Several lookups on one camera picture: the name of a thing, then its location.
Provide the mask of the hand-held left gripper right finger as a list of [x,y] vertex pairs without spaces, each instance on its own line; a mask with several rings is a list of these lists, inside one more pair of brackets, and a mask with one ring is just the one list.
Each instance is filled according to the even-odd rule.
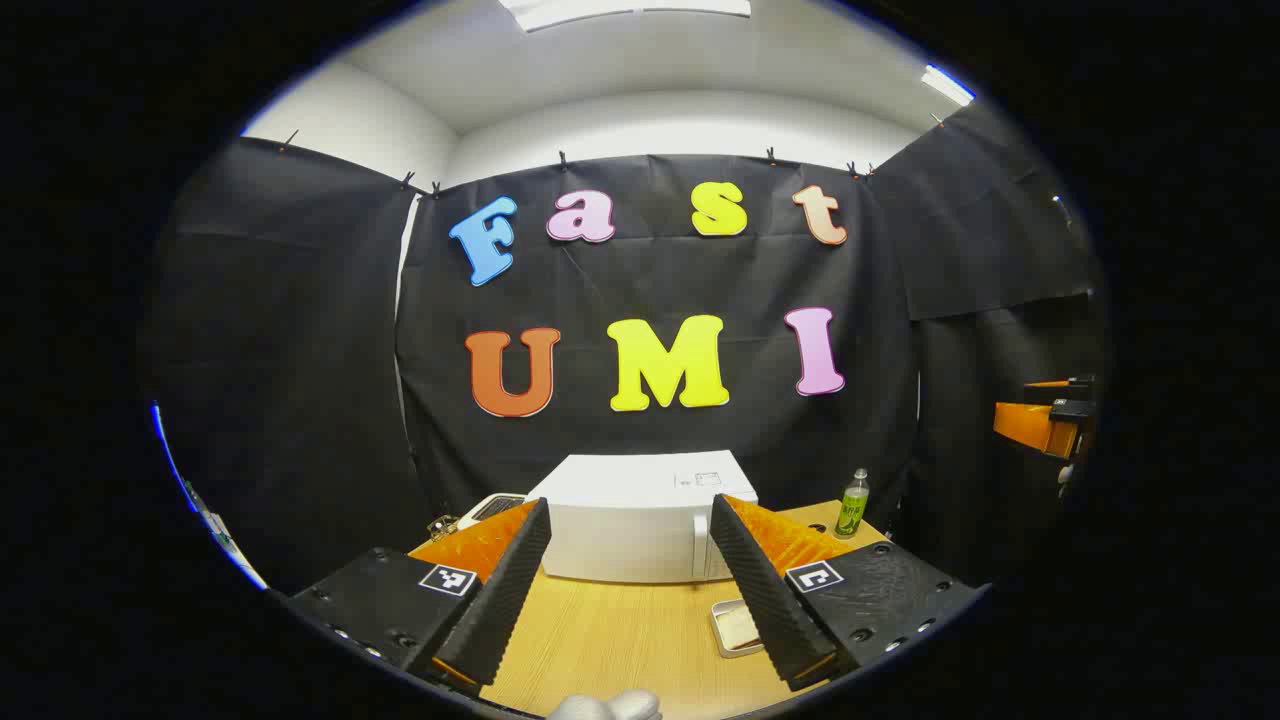
[[989,593],[892,542],[854,548],[728,495],[714,497],[709,532],[791,691],[886,664]]

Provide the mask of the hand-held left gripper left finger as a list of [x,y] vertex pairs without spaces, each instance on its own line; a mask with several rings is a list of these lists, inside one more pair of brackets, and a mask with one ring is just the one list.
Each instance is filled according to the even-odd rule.
[[550,538],[538,498],[411,553],[371,548],[287,605],[376,661],[480,689],[497,678]]

